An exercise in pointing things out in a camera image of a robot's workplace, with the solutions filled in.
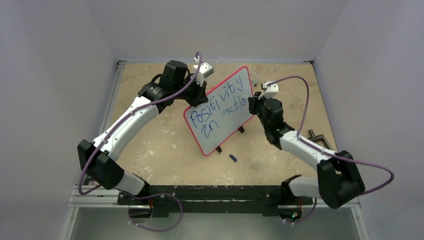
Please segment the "red framed whiteboard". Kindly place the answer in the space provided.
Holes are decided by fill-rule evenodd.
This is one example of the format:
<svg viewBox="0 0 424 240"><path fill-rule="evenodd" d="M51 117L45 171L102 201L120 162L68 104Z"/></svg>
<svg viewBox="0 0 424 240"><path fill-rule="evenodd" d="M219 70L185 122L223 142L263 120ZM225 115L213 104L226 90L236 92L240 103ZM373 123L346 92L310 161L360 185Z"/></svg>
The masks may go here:
<svg viewBox="0 0 424 240"><path fill-rule="evenodd" d="M248 98L253 86L248 67L242 66L206 94L208 102L189 106L183 112L197 145L204 156L210 155L249 121Z"/></svg>

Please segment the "blue marker cap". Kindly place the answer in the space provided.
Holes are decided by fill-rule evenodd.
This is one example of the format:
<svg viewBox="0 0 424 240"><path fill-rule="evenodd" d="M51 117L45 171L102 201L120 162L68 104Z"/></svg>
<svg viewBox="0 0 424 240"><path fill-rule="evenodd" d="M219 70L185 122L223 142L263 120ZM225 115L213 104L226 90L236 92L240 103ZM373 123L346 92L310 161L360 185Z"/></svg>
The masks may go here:
<svg viewBox="0 0 424 240"><path fill-rule="evenodd" d="M237 162L237 158L234 156L234 155L232 155L232 154L230 154L229 155L229 157L236 163Z"/></svg>

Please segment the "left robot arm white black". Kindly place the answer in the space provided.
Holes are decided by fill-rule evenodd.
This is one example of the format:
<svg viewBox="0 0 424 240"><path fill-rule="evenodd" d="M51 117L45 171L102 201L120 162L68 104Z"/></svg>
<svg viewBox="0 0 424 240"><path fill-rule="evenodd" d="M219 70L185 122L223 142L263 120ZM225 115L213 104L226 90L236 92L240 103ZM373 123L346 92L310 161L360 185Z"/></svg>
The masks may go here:
<svg viewBox="0 0 424 240"><path fill-rule="evenodd" d="M82 175L87 175L107 190L128 193L138 205L148 201L149 184L136 174L125 171L117 160L135 135L175 100L184 100L191 107L208 102L206 78L213 74L214 69L198 57L195 61L193 71L181 61L167 62L163 72L141 88L118 120L94 140L83 139L78 144Z"/></svg>

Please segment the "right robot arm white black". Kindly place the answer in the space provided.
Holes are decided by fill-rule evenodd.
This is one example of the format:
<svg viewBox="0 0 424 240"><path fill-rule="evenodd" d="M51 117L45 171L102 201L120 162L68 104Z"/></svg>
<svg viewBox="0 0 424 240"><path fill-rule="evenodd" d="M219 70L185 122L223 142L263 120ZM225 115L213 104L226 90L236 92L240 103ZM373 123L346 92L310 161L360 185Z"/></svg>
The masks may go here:
<svg viewBox="0 0 424 240"><path fill-rule="evenodd" d="M283 181L280 196L284 202L292 204L300 197L316 198L338 209L366 191L352 155L345 150L326 149L301 136L284 121L281 101L261 97L256 92L248 98L248 110L258 116L271 145L296 156L317 173L315 178L298 175Z"/></svg>

